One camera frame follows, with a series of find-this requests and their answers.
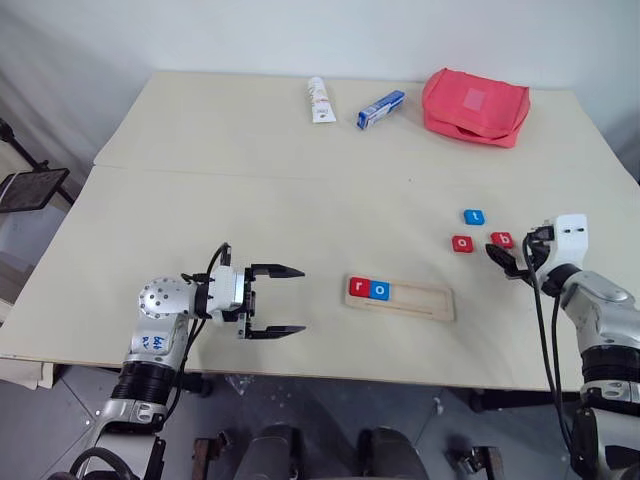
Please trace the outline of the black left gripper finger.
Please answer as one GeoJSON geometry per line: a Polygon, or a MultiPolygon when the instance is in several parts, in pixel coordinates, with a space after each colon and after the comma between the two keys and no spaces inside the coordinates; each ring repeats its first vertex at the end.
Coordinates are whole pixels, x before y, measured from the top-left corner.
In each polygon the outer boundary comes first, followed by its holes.
{"type": "Polygon", "coordinates": [[[281,264],[274,264],[274,263],[252,264],[251,277],[252,279],[255,279],[257,276],[267,276],[269,278],[286,279],[286,278],[304,277],[305,273],[293,267],[288,267],[281,264]]]}
{"type": "Polygon", "coordinates": [[[293,335],[302,332],[306,329],[305,326],[269,326],[264,330],[253,330],[250,327],[246,328],[244,338],[248,340],[275,340],[289,335],[293,335]]]}

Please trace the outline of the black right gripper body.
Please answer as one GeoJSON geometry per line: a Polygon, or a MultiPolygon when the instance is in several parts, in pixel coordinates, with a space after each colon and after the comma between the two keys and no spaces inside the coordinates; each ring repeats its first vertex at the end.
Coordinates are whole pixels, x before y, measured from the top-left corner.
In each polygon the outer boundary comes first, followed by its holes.
{"type": "Polygon", "coordinates": [[[555,240],[554,227],[543,225],[528,232],[522,242],[525,268],[516,271],[516,279],[546,279],[548,273],[543,266],[550,259],[551,244],[555,240]]]}

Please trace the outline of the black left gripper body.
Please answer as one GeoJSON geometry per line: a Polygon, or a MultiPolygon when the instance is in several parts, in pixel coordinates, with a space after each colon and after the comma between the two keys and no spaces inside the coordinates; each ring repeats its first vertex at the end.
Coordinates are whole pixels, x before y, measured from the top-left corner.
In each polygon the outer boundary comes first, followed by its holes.
{"type": "Polygon", "coordinates": [[[244,271],[243,302],[237,313],[238,337],[246,340],[258,340],[257,331],[252,328],[256,297],[252,286],[257,276],[255,270],[255,265],[251,264],[244,271]]]}

